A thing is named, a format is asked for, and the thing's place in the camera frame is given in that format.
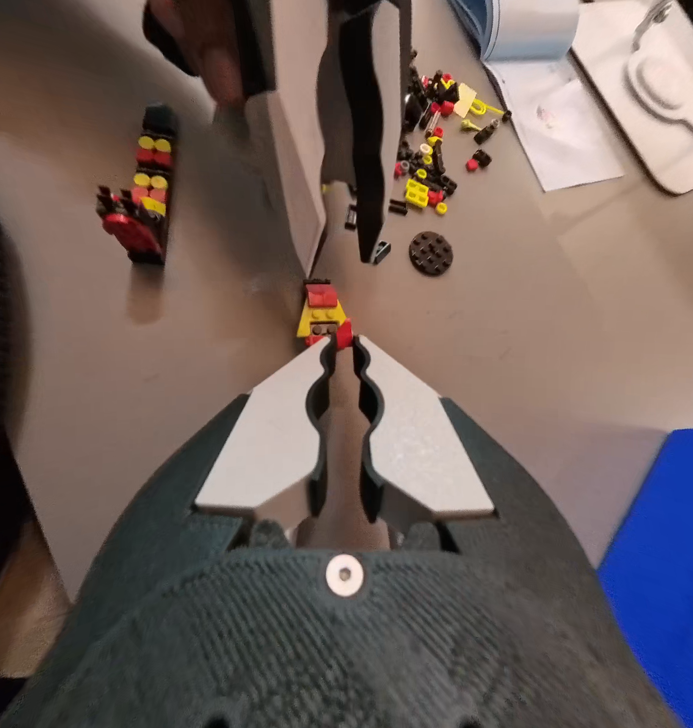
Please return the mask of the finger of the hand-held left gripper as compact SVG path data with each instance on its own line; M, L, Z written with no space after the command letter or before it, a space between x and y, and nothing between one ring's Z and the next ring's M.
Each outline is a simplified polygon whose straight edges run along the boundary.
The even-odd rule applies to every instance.
M412 2L327 2L318 73L324 183L355 189L360 260L375 264L403 134Z
M247 2L267 89L245 104L279 231L305 276L325 229L321 170L325 152L317 77L327 41L325 2Z

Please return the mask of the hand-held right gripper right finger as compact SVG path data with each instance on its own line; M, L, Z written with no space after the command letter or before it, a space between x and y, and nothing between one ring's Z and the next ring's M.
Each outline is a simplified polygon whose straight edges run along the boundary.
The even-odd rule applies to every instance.
M389 546L402 546L420 523L439 529L496 518L442 396L366 336L355 336L352 354L368 423L360 499L368 521L385 524Z

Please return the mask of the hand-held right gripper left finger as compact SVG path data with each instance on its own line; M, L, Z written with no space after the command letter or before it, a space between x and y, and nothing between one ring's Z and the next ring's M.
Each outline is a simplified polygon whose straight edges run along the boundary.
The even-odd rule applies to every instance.
M277 523L298 543L327 496L323 418L330 406L331 338L253 388L207 473L194 507L207 515Z

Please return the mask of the pile of lego pieces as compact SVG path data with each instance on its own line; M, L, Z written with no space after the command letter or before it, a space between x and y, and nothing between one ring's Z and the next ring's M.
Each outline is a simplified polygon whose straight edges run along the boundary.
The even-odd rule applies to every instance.
M488 104L449 72L438 69L431 76L422 74L415 64L417 55L412 49L394 169L394 178L402 180L405 186L397 199L405 200L408 210L430 208L444 215L447 202L458 187L445 163L445 125L457 120L459 132L472 136L476 148L464 168L474 173L492 163L485 146L500 129L513 122L513 112Z

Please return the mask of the yellow red lego car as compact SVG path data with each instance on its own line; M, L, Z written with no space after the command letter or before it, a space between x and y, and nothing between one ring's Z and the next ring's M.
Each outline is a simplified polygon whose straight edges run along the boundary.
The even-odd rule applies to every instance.
M335 336L347 316L329 279L311 278L304 280L303 284L304 307L296 337L310 347L322 339Z

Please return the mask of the open lego instruction booklet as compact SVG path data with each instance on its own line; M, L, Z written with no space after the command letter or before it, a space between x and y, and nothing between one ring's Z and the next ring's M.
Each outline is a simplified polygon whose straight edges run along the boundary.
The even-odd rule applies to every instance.
M597 106L569 60L579 1L453 1L510 111L543 191L623 177Z

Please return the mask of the long black red yellow lego build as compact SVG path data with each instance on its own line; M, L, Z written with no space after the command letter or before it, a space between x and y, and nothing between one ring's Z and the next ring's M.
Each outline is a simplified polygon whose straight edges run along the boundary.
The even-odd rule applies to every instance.
M179 120L167 104L145 107L135 145L135 170L126 187L99 186L96 214L135 265L164 267L176 189Z

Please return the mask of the black round lego plate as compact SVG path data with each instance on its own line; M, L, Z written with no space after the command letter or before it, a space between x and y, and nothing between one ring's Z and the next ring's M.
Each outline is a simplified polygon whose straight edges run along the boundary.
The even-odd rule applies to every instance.
M408 246L408 258L413 267L425 276L444 275L453 264L453 246L437 232L417 233Z

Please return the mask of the person's left hand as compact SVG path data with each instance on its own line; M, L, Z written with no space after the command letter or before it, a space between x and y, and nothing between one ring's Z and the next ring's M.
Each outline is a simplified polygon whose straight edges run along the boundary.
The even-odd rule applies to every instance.
M173 37L219 107L245 104L231 1L151 1L154 17Z

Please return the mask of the white stand base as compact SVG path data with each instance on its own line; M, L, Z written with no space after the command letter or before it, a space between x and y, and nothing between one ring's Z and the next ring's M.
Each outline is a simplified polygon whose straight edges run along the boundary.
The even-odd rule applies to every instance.
M680 2L580 4L579 68L654 182L693 191L693 20Z

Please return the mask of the blue plastic bin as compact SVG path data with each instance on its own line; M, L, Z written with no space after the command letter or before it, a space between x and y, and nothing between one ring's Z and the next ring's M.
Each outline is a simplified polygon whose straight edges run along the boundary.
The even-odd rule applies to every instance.
M634 656L693 727L693 429L669 433L597 573Z

